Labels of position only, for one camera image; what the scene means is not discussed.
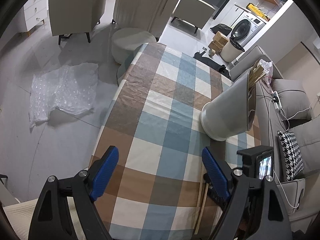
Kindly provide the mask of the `black backpack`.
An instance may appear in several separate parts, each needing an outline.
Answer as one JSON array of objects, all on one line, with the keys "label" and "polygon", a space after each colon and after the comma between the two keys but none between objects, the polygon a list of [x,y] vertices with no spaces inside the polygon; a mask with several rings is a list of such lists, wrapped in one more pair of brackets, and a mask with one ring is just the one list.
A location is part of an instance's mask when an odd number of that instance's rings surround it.
[{"label": "black backpack", "polygon": [[204,63],[205,65],[209,66],[210,68],[214,69],[215,71],[219,72],[220,74],[222,74],[226,78],[231,79],[229,71],[227,70],[225,65],[224,64],[220,65],[220,64],[216,63],[215,61],[213,61],[212,59],[210,59],[208,57],[204,57],[205,53],[206,53],[205,51],[203,51],[202,53],[196,52],[194,54],[193,58]]}]

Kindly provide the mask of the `white ribbed suitcase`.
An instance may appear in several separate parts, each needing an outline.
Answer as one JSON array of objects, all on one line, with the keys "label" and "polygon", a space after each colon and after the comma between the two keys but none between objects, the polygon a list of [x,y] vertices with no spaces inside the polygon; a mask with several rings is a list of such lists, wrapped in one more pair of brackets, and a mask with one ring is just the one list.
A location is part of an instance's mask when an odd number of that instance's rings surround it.
[{"label": "white ribbed suitcase", "polygon": [[139,28],[157,40],[179,0],[116,0],[113,22],[120,28]]}]

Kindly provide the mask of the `checkered tablecloth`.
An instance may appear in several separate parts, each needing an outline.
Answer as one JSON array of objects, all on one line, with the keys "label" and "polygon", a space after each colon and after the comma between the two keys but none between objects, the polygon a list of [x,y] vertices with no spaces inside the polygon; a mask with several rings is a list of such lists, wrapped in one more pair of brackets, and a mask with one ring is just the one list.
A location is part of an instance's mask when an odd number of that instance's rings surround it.
[{"label": "checkered tablecloth", "polygon": [[259,123],[222,143],[210,139],[201,109],[232,83],[164,44],[141,45],[120,76],[92,155],[98,160],[109,146],[119,150],[116,169],[96,202],[104,225],[114,239],[207,239],[220,213],[207,197],[194,235],[201,152],[210,146],[236,167],[238,150],[260,144]]}]

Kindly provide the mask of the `grey sofa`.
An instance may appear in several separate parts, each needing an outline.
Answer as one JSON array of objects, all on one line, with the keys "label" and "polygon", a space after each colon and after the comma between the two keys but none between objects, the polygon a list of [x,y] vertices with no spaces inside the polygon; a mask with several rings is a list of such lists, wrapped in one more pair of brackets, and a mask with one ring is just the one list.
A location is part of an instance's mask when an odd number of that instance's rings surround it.
[{"label": "grey sofa", "polygon": [[[255,85],[260,142],[274,148],[274,178],[284,199],[292,230],[306,231],[319,213],[319,117],[311,110],[311,120],[288,120],[282,109],[275,109],[272,98],[274,79],[284,79],[276,66],[273,66],[270,86],[263,80]],[[292,131],[302,154],[303,172],[292,181],[284,178],[278,131]]]}]

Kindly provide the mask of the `round white ottoman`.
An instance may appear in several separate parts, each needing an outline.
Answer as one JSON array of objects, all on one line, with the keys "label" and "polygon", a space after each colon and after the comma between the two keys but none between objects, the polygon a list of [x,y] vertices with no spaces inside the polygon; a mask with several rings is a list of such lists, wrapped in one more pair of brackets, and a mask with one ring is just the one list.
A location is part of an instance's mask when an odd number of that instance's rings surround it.
[{"label": "round white ottoman", "polygon": [[118,64],[122,64],[136,48],[144,43],[156,42],[156,38],[142,29],[123,28],[112,35],[111,41],[112,56]]}]

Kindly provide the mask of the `white drawer cabinet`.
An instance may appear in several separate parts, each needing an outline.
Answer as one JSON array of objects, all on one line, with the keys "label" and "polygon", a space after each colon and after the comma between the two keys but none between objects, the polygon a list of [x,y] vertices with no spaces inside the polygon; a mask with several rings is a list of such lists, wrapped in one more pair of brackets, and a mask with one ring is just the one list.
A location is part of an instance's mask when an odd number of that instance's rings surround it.
[{"label": "white drawer cabinet", "polygon": [[17,13],[17,30],[28,33],[47,17],[47,0],[28,0]]}]

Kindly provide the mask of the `white utensil holder bucket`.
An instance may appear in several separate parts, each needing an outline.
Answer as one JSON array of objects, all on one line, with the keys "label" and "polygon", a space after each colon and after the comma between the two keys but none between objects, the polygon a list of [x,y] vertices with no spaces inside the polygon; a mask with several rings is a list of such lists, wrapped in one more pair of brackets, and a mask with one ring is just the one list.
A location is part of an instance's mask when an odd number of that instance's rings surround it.
[{"label": "white utensil holder bucket", "polygon": [[205,133],[216,141],[245,133],[252,128],[256,108],[255,88],[249,88],[249,72],[204,105],[200,120]]}]

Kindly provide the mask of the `grey sofa cushion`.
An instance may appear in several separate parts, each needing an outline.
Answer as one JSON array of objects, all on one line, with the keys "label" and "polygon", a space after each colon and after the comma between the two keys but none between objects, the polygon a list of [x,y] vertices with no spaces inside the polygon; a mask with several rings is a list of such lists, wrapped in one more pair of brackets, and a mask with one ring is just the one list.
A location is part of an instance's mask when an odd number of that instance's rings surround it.
[{"label": "grey sofa cushion", "polygon": [[311,120],[311,102],[298,80],[274,79],[282,110],[288,120]]}]

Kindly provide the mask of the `cardboard box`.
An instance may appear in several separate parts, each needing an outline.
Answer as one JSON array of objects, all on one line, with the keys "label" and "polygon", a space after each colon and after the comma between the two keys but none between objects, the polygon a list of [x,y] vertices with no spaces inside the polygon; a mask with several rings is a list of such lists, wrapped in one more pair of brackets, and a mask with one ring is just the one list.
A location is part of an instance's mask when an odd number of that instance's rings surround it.
[{"label": "cardboard box", "polygon": [[222,46],[225,46],[227,44],[227,42],[229,41],[229,38],[226,35],[224,35],[223,33],[221,33],[220,31],[218,31],[214,35],[213,41],[219,42],[219,44],[221,44]]}]

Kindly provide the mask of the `cream trash bin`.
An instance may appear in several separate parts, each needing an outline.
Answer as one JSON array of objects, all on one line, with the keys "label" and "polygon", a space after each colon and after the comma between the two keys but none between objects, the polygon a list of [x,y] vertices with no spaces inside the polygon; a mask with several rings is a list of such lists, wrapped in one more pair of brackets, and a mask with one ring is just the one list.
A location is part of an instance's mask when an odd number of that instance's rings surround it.
[{"label": "cream trash bin", "polygon": [[244,48],[237,41],[235,41],[233,37],[231,37],[220,51],[220,57],[223,59],[223,61],[230,63],[243,52],[245,52]]}]

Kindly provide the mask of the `white plastic bag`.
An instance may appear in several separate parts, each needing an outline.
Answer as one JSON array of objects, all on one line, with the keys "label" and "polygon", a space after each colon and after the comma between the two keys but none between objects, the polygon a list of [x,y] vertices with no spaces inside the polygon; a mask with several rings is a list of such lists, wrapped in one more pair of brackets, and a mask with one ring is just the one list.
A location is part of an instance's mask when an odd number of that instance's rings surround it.
[{"label": "white plastic bag", "polygon": [[266,85],[270,86],[273,76],[273,62],[267,62],[263,59],[260,59],[258,62],[258,66],[261,66],[263,68],[262,80]]}]

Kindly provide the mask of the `wooden chopstick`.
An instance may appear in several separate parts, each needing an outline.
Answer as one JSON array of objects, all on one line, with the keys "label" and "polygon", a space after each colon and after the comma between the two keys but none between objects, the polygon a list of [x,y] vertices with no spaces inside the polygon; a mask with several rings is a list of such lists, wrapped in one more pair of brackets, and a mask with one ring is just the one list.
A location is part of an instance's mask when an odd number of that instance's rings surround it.
[{"label": "wooden chopstick", "polygon": [[197,204],[196,204],[196,213],[199,212],[200,209],[200,202],[201,202],[201,195],[202,195],[202,185],[203,185],[203,164],[201,164],[201,171],[200,171],[200,184],[199,184],[199,192],[198,192],[198,198],[197,198]]},{"label": "wooden chopstick", "polygon": [[197,235],[198,232],[199,232],[199,228],[200,228],[200,224],[201,224],[201,219],[202,219],[203,212],[204,212],[204,207],[205,207],[205,204],[206,204],[208,187],[209,187],[209,184],[206,183],[206,187],[205,187],[204,195],[203,195],[203,201],[202,201],[202,205],[201,205],[201,208],[200,208],[200,213],[199,213],[199,216],[198,216],[198,219],[197,219],[197,223],[196,223],[194,235]]},{"label": "wooden chopstick", "polygon": [[249,87],[254,86],[260,79],[262,79],[263,68],[258,66],[259,60],[253,65],[251,70],[249,71],[248,84]]}]

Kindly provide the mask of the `houndstooth pillow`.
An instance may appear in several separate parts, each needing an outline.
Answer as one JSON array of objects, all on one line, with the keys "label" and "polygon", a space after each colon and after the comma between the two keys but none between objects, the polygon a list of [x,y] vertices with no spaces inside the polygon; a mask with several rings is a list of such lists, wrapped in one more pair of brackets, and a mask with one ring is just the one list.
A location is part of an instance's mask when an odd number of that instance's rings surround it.
[{"label": "houndstooth pillow", "polygon": [[292,181],[304,169],[303,158],[296,136],[292,131],[278,131],[277,137],[281,157],[283,158],[285,181]]}]

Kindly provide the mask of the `white washing machine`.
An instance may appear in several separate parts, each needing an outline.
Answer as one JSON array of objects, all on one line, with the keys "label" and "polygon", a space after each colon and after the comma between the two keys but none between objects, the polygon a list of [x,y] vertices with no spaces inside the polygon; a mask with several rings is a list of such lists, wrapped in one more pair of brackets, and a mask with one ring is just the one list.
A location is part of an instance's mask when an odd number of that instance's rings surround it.
[{"label": "white washing machine", "polygon": [[230,38],[244,47],[265,25],[258,16],[243,12],[233,23]]}]

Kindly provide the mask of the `bubble wrap sheet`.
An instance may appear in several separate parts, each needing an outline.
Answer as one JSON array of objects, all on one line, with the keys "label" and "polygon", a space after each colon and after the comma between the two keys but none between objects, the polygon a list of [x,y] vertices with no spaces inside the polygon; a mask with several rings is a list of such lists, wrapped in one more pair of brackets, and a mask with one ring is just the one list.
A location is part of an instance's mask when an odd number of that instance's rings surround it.
[{"label": "bubble wrap sheet", "polygon": [[98,65],[95,63],[66,65],[34,75],[29,107],[30,128],[48,121],[55,109],[71,115],[90,111],[94,107],[97,84]]}]

